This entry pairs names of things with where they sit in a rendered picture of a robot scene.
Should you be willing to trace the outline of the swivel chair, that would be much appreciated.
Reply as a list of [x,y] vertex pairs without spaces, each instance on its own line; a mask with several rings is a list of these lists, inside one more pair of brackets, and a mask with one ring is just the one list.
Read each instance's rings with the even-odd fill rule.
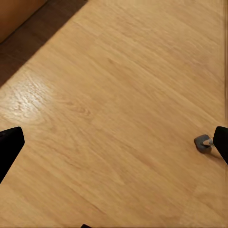
[[215,145],[213,143],[213,140],[211,140],[209,138],[209,136],[208,135],[205,135],[205,134],[204,135],[201,135],[199,137],[196,137],[194,139],[194,141],[195,141],[195,143],[196,143],[196,145],[197,145],[197,147],[198,147],[199,150],[206,149],[206,148],[208,148],[210,146],[215,147]]

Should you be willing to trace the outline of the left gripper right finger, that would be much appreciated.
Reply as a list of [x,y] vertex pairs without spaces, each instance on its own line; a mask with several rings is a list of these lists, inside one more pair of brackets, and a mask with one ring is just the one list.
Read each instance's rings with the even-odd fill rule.
[[214,133],[213,143],[228,164],[228,128],[217,126]]

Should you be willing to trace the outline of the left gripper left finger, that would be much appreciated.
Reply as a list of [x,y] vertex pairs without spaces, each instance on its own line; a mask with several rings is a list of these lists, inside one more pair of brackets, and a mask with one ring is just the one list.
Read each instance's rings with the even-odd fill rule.
[[0,183],[25,144],[20,126],[0,132]]

